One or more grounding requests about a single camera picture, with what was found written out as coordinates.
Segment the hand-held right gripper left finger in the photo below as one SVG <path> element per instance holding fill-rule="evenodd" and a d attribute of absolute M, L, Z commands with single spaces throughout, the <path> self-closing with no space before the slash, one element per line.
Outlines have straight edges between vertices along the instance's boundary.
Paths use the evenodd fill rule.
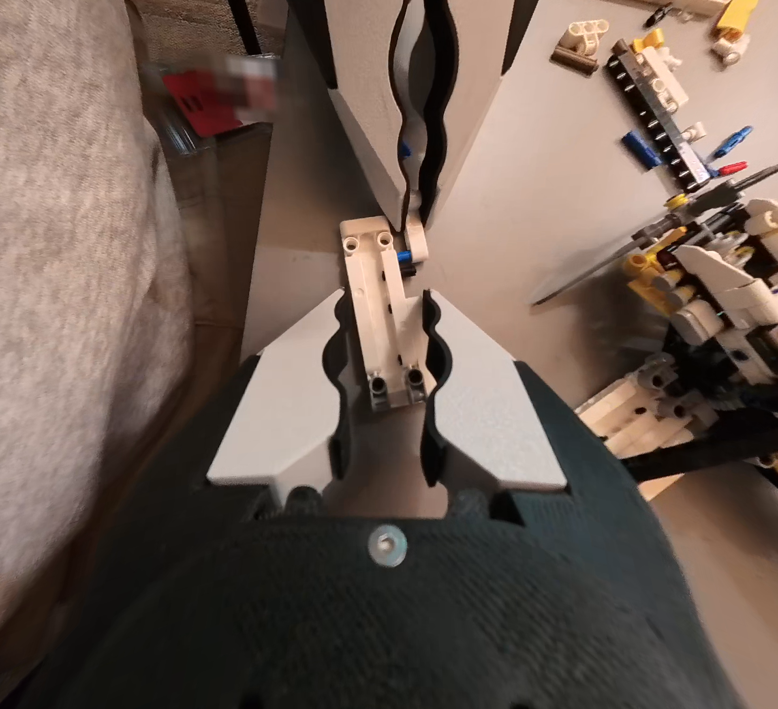
<path fill-rule="evenodd" d="M 323 492 L 348 469 L 351 304 L 336 289 L 258 355 L 256 367 L 207 471 L 215 486 L 298 487 Z"/>

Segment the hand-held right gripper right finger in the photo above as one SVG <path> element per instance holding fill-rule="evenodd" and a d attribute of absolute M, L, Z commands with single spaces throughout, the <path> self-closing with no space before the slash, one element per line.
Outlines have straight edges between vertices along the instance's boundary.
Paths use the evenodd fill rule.
<path fill-rule="evenodd" d="M 425 403 L 420 460 L 431 488 L 449 493 L 557 493 L 567 479 L 516 360 L 449 300 L 423 293 Z"/>

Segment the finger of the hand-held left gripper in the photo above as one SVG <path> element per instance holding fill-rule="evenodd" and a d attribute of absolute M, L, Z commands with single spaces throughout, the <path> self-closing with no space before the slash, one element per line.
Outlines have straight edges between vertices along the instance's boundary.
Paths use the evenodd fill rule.
<path fill-rule="evenodd" d="M 330 87 L 345 134 L 391 228 L 410 202 L 400 157 L 405 115 L 394 80 L 398 34 L 409 0 L 324 0 L 336 73 Z"/>
<path fill-rule="evenodd" d="M 442 209 L 500 87 L 514 0 L 423 0 L 433 75 L 419 171 L 424 226 Z"/>

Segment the white lego panel piece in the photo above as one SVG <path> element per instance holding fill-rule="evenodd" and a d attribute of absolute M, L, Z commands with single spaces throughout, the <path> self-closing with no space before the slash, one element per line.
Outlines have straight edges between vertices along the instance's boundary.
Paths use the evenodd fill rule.
<path fill-rule="evenodd" d="M 435 379 L 425 364 L 422 297 L 407 296 L 394 232 L 385 216 L 340 224 L 367 390 L 373 411 L 422 403 Z"/>

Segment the small white lego beam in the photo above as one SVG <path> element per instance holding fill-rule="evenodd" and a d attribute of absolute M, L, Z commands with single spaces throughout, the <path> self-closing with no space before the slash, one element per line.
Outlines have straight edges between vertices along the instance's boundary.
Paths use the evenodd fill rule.
<path fill-rule="evenodd" d="M 419 190 L 419 172 L 424 154 L 419 151 L 415 140 L 412 136 L 404 137 L 400 153 L 410 192 L 403 229 L 404 248 L 398 252 L 398 265 L 403 278 L 415 276 L 417 268 L 430 259 L 430 249 L 420 214 L 422 195 Z"/>

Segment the white lego connector tan pin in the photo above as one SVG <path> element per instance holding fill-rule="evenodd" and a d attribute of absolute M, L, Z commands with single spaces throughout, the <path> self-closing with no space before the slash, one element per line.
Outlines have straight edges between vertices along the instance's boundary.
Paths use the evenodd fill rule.
<path fill-rule="evenodd" d="M 550 62 L 591 77 L 599 68 L 597 53 L 609 27 L 606 19 L 569 23 L 551 52 Z"/>

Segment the small black lego pin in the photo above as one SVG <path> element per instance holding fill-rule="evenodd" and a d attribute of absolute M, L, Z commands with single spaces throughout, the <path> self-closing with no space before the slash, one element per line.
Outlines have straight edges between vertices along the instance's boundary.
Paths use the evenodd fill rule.
<path fill-rule="evenodd" d="M 674 3 L 667 3 L 657 7 L 644 21 L 643 29 L 646 31 L 653 30 L 661 21 L 668 16 L 675 16 L 683 23 L 695 17 L 694 12 L 690 12 L 688 9 L 683 8 Z"/>

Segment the black lego beam assembly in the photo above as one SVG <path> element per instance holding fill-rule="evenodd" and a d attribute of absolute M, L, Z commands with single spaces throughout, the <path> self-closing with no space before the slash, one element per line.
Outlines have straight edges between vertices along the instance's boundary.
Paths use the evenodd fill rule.
<path fill-rule="evenodd" d="M 689 195 L 705 188 L 711 181 L 710 173 L 675 122 L 685 92 L 656 47 L 635 52 L 624 40 L 617 41 L 611 47 L 605 73 L 678 191 Z"/>

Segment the blue lego pin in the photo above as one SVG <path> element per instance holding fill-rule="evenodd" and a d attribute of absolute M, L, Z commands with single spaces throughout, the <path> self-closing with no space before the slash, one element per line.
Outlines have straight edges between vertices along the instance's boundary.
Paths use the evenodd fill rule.
<path fill-rule="evenodd" d="M 621 143 L 644 169 L 652 170 L 663 164 L 654 148 L 637 130 L 626 133 L 621 138 Z"/>

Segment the yellow lego piece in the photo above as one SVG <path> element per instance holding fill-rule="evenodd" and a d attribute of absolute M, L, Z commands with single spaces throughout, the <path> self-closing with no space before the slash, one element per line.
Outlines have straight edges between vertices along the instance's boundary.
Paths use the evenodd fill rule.
<path fill-rule="evenodd" d="M 746 54 L 751 37 L 748 23 L 759 0 L 731 0 L 712 30 L 711 52 L 723 69 L 738 64 Z"/>

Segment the lego helicopter model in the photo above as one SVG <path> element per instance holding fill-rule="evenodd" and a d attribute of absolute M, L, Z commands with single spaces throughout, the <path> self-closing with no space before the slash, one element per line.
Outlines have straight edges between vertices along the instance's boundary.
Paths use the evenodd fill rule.
<path fill-rule="evenodd" d="M 776 200 L 743 200 L 776 171 L 670 200 L 664 217 L 532 302 L 618 261 L 627 286 L 667 321 L 658 352 L 577 409 L 648 498 L 689 472 L 734 461 L 776 485 Z"/>

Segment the thin blue lego axle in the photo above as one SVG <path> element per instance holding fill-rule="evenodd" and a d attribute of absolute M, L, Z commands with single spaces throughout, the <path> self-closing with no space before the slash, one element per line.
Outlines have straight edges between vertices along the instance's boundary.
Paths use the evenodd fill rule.
<path fill-rule="evenodd" d="M 751 133 L 753 132 L 753 126 L 745 126 L 738 131 L 735 131 L 732 135 L 727 137 L 707 158 L 708 162 L 724 159 L 729 155 L 737 146 L 742 144 Z"/>

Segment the red packet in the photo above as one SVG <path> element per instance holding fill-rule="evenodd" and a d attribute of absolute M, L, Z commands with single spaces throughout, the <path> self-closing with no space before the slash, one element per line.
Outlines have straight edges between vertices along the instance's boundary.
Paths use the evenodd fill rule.
<path fill-rule="evenodd" d="M 271 123 L 276 117 L 276 55 L 202 54 L 162 66 L 160 76 L 163 89 L 198 137 Z"/>

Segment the person's grey sweater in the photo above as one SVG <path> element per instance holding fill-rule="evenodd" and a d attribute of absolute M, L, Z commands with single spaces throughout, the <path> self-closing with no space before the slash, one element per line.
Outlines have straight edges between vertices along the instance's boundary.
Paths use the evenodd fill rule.
<path fill-rule="evenodd" d="M 189 364 L 180 214 L 124 0 L 1 0 L 2 698 Z"/>

